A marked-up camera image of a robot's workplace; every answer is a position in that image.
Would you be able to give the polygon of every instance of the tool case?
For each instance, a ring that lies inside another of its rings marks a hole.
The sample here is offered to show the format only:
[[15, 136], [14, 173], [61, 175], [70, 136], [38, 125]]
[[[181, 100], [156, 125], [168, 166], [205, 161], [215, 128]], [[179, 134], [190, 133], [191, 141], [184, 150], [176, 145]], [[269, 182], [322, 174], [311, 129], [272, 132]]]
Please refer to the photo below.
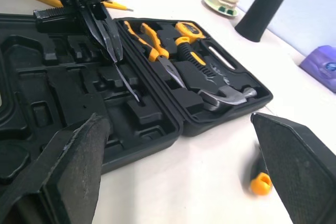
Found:
[[[181, 34], [175, 25], [181, 20], [115, 21], [124, 51], [119, 67], [141, 97], [141, 104], [130, 96], [113, 64], [104, 60], [81, 27], [64, 24], [41, 30], [33, 16], [0, 15], [0, 195], [56, 132], [93, 113], [110, 122], [102, 167], [106, 173], [171, 146], [180, 135], [196, 136], [260, 109], [272, 99], [271, 92], [201, 26], [188, 21], [205, 36], [191, 44], [193, 50], [215, 66], [215, 73], [236, 90], [252, 87], [257, 91], [246, 103], [221, 112], [205, 110], [197, 90], [216, 90], [192, 62], [178, 59], [175, 40]], [[149, 62], [124, 21], [149, 43], [140, 33], [140, 25], [145, 22], [157, 32], [187, 89], [179, 87], [160, 62]]]

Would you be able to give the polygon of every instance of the black plastic cup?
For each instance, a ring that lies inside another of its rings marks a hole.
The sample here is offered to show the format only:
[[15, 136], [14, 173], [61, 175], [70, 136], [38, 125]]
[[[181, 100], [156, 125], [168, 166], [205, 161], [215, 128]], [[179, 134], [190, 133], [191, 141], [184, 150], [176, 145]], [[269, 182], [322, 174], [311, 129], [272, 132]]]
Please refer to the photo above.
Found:
[[245, 16], [236, 25], [236, 31], [250, 41], [259, 42], [282, 1], [284, 0], [254, 0]]

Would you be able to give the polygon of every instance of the purple object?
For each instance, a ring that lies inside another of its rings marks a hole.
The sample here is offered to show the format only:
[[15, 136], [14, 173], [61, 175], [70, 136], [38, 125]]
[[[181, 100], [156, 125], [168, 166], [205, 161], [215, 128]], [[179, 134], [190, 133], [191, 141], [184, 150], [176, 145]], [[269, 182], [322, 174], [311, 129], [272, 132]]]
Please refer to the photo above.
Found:
[[318, 47], [304, 59], [300, 68], [336, 93], [336, 47]]

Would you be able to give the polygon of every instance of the white table surface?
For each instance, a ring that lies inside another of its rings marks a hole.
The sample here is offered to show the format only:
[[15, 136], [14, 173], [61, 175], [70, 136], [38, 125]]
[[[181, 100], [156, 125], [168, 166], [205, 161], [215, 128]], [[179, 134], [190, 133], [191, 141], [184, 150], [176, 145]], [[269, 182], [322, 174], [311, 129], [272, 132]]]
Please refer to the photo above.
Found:
[[[274, 94], [260, 112], [307, 125], [336, 153], [334, 94], [296, 66], [303, 56], [277, 36], [266, 31], [260, 43], [250, 42], [234, 30], [241, 15], [224, 18], [201, 0], [118, 2], [134, 12], [112, 9], [112, 17], [199, 23]], [[46, 8], [36, 0], [0, 0], [0, 13]], [[102, 175], [93, 223], [292, 223], [275, 190], [266, 197], [243, 190], [255, 143], [247, 115], [193, 138], [180, 137], [164, 151]]]

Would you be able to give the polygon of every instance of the yellow tape measure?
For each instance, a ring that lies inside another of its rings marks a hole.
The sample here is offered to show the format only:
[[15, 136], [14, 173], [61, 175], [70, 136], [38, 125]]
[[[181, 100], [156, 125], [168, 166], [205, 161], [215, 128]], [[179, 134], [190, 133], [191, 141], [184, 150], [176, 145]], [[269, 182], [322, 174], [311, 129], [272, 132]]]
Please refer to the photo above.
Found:
[[205, 38], [202, 31], [195, 24], [190, 22], [178, 22], [175, 25], [175, 29], [178, 30], [182, 36], [188, 37], [191, 44], [197, 39]]

